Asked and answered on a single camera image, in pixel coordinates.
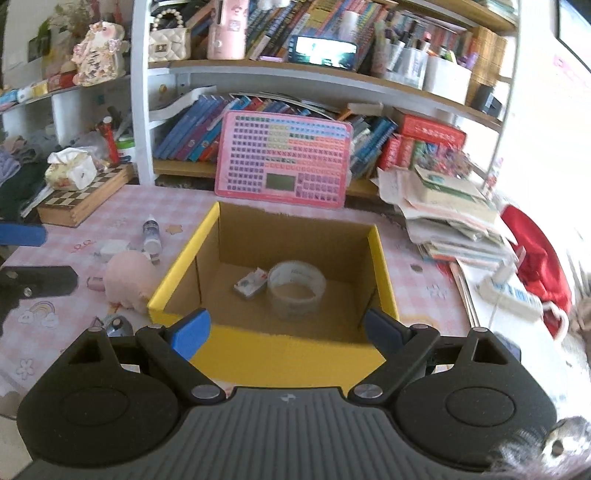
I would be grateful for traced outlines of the pink plush pig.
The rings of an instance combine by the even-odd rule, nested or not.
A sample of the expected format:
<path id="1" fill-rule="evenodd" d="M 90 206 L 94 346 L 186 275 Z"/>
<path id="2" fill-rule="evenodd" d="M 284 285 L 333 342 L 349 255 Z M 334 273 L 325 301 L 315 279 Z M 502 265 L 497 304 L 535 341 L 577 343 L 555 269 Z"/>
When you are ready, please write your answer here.
<path id="1" fill-rule="evenodd" d="M 158 286 L 157 269 L 144 253 L 123 251 L 107 262 L 103 284 L 109 303 L 145 314 Z"/>

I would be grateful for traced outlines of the white charger plug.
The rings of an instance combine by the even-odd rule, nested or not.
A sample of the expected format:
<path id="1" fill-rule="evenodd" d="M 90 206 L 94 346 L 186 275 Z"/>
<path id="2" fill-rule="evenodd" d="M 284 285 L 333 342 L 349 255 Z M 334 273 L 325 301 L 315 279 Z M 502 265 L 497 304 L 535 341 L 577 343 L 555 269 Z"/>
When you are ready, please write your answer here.
<path id="1" fill-rule="evenodd" d="M 115 255 L 128 251 L 130 243 L 126 240 L 109 239 L 99 242 L 94 251 L 94 256 L 101 262 L 108 263 Z"/>

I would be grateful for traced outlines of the blue white spray bottle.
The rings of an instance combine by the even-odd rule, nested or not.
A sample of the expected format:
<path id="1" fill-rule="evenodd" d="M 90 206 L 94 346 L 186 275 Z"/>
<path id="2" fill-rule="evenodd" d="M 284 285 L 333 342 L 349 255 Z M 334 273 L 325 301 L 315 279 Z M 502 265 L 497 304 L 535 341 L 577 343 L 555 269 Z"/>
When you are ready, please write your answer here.
<path id="1" fill-rule="evenodd" d="M 151 256 L 158 256 L 162 250 L 160 230 L 157 221 L 148 217 L 142 225 L 143 250 Z"/>

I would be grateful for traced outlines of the wooden chess box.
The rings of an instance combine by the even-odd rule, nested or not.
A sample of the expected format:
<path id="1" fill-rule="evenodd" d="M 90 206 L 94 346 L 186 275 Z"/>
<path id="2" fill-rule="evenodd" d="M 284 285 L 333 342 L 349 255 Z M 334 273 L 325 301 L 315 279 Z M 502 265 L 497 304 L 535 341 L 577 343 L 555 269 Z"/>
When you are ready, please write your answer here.
<path id="1" fill-rule="evenodd" d="M 76 228 L 98 207 L 135 178 L 132 164 L 98 173 L 84 190 L 55 191 L 36 210 L 43 224 Z"/>

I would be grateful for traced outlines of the tissue pack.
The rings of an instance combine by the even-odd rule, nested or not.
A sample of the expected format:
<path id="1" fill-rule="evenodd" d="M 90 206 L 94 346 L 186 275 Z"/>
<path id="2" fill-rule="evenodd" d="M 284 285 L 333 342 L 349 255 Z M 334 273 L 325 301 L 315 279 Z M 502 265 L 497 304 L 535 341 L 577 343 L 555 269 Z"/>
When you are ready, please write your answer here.
<path id="1" fill-rule="evenodd" d="M 92 156 L 83 149 L 66 148 L 53 152 L 47 159 L 45 181 L 54 190 L 80 191 L 96 178 Z"/>

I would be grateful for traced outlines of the small white card box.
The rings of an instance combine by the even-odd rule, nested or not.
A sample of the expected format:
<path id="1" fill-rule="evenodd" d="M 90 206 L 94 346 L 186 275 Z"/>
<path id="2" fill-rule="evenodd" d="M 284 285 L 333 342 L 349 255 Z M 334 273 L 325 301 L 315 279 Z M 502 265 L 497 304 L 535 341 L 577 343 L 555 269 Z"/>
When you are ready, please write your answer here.
<path id="1" fill-rule="evenodd" d="M 267 272 L 263 269 L 257 268 L 249 274 L 246 274 L 242 279 L 233 285 L 235 293 L 246 300 L 252 299 L 262 293 L 266 289 Z"/>

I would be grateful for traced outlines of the pink checkered tablecloth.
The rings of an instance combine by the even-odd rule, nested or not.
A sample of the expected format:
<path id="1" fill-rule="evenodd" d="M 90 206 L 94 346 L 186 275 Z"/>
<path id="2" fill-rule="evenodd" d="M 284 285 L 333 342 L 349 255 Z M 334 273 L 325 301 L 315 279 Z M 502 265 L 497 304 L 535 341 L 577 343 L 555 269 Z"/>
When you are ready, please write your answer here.
<path id="1" fill-rule="evenodd" d="M 20 400 L 83 329 L 114 312 L 99 289 L 106 264 L 98 253 L 108 241 L 122 240 L 139 248 L 142 225 L 154 217 L 163 245 L 156 268 L 163 276 L 216 201 L 214 193 L 206 191 L 125 186 L 80 226 L 50 226 L 43 246 L 18 248 L 7 266 L 70 266 L 78 275 L 78 286 L 65 297 L 24 299 L 7 316 L 1 338 L 2 395 Z M 273 213 L 377 225 L 402 320 L 429 323 L 446 335 L 467 332 L 470 323 L 450 269 L 421 257 L 393 208 L 377 214 L 374 206 L 256 206 Z"/>

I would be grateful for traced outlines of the yellow cardboard box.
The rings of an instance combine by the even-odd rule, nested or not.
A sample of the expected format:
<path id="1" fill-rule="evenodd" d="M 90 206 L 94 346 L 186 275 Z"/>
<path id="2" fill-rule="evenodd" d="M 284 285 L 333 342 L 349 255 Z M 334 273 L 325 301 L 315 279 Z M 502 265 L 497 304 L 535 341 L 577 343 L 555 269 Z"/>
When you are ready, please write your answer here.
<path id="1" fill-rule="evenodd" d="M 349 390 L 383 356 L 363 316 L 396 315 L 375 223 L 267 212 L 217 202 L 148 304 L 169 326 L 205 309 L 211 329 L 192 357 L 236 386 Z"/>

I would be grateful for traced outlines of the clear tape roll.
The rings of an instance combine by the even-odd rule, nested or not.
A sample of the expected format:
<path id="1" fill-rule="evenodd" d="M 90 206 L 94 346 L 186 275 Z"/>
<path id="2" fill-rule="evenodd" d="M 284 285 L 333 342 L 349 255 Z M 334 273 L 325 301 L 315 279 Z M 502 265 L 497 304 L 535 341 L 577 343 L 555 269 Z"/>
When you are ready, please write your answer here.
<path id="1" fill-rule="evenodd" d="M 318 311 L 327 289 L 324 274 L 314 265 L 290 260 L 277 263 L 267 274 L 267 299 L 280 318 L 296 320 Z"/>

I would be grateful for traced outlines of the white power strip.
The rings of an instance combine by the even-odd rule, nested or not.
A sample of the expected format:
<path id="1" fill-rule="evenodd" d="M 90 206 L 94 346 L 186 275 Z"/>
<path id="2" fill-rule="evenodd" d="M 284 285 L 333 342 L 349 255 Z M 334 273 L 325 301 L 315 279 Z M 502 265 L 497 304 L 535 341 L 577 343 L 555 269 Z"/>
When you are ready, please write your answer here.
<path id="1" fill-rule="evenodd" d="M 501 262 L 496 270 L 486 276 L 477 285 L 481 298 L 523 320 L 536 321 L 543 316 L 541 300 L 528 292 L 517 282 L 517 266 L 514 263 Z"/>

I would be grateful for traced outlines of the stack of papers and books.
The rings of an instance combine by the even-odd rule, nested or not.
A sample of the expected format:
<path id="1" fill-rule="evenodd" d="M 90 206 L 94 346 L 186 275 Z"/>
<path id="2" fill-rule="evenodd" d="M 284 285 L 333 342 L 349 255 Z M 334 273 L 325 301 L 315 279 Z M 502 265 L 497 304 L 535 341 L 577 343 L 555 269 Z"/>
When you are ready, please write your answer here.
<path id="1" fill-rule="evenodd" d="M 450 177 L 422 168 L 379 170 L 379 195 L 405 218 L 411 242 L 427 260 L 460 260 L 493 269 L 515 262 L 516 239 L 494 204 L 447 188 Z"/>

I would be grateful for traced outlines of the red pen with white cap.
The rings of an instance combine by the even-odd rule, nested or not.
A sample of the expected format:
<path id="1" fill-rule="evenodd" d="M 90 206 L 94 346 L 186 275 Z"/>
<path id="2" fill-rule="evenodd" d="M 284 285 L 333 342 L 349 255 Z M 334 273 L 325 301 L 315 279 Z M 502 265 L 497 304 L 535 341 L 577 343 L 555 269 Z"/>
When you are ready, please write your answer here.
<path id="1" fill-rule="evenodd" d="M 113 136 L 112 131 L 112 117 L 105 116 L 102 121 L 102 135 L 107 142 L 109 160 L 112 165 L 118 165 L 120 163 L 118 150 Z"/>

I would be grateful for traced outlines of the red cloth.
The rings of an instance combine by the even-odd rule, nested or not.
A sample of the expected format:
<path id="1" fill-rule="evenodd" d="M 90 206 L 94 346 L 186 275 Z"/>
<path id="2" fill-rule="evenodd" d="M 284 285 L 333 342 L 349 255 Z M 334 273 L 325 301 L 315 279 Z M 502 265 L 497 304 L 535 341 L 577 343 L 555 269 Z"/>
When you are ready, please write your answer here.
<path id="1" fill-rule="evenodd" d="M 520 209 L 509 205 L 501 218 L 515 237 L 515 253 L 520 248 L 525 250 L 518 278 L 529 293 L 547 304 L 544 324 L 553 339 L 561 343 L 569 330 L 572 293 L 559 257 L 543 231 Z"/>

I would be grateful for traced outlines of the pink keyboard learning tablet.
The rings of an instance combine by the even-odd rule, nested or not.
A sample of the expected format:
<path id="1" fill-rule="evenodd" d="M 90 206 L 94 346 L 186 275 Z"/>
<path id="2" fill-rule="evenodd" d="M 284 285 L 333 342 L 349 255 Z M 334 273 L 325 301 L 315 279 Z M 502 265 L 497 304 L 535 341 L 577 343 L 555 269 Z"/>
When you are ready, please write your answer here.
<path id="1" fill-rule="evenodd" d="M 352 138 L 353 127 L 346 122 L 231 110 L 222 118 L 214 192 L 342 208 Z"/>

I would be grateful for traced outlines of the white bookshelf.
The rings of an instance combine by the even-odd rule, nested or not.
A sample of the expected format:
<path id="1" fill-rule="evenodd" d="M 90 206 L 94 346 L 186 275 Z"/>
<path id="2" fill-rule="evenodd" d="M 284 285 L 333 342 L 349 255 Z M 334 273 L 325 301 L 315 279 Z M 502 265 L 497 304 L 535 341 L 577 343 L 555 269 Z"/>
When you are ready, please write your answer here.
<path id="1" fill-rule="evenodd" d="M 41 23 L 49 18 L 54 6 L 65 1 L 9 1 L 4 30 L 2 67 L 4 80 L 12 86 L 24 86 L 41 73 L 41 60 L 27 67 L 28 41 L 37 34 Z M 155 88 L 154 79 L 176 75 L 176 91 L 189 90 L 191 79 L 196 82 L 206 77 L 213 80 L 218 91 L 222 86 L 231 91 L 246 93 L 283 93 L 332 106 L 345 106 L 355 102 L 382 102 L 423 113 L 434 113 L 440 119 L 450 115 L 464 117 L 498 130 L 494 151 L 486 153 L 485 168 L 475 171 L 483 180 L 492 171 L 495 162 L 500 165 L 502 123 L 474 109 L 462 106 L 429 92 L 411 88 L 389 80 L 365 76 L 348 71 L 314 65 L 274 63 L 264 61 L 184 61 L 164 63 L 151 68 L 147 62 L 147 29 L 151 1 L 122 1 L 123 13 L 131 15 L 130 95 L 132 122 L 136 148 L 136 170 L 140 184 L 153 185 L 156 174 L 152 161 L 152 130 L 148 126 L 149 88 Z"/>

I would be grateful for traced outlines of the cream quilted handbag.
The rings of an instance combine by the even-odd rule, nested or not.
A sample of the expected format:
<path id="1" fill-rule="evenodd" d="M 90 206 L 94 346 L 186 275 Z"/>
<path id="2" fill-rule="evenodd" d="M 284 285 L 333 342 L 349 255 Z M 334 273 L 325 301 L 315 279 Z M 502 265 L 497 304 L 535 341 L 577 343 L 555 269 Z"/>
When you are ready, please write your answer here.
<path id="1" fill-rule="evenodd" d="M 175 21 L 172 28 L 162 28 L 167 17 Z M 184 26 L 181 13 L 174 8 L 160 11 L 153 19 L 148 40 L 148 62 L 174 62 L 190 57 L 190 33 Z"/>

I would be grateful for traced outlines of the grey round keychain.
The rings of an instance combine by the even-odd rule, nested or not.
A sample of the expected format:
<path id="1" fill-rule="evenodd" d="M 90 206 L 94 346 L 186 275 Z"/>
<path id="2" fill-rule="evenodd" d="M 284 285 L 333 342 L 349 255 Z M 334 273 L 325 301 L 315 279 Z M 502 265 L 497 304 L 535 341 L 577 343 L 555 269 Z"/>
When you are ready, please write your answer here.
<path id="1" fill-rule="evenodd" d="M 102 325 L 108 337 L 128 337 L 134 334 L 131 323 L 123 315 L 109 315 L 102 320 Z"/>

